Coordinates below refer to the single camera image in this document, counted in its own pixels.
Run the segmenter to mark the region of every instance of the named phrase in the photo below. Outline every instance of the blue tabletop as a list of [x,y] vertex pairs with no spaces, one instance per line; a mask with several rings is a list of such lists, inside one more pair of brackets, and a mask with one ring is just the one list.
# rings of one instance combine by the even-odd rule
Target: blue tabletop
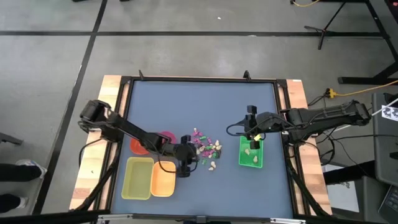
[[[170,131],[178,141],[198,128],[213,142],[220,140],[222,154],[215,160],[214,171],[208,170],[209,163],[198,164],[190,177],[177,178],[171,197],[125,200],[121,191],[126,162],[129,157],[137,156],[130,151],[130,137],[125,136],[112,213],[292,218],[280,134],[267,134],[263,167],[257,169],[238,164],[239,138],[225,132],[228,125],[244,118],[247,105],[257,106],[259,113],[275,113],[273,86],[270,83],[134,82],[127,117],[130,122],[148,132]],[[157,156],[144,157],[157,161]]]

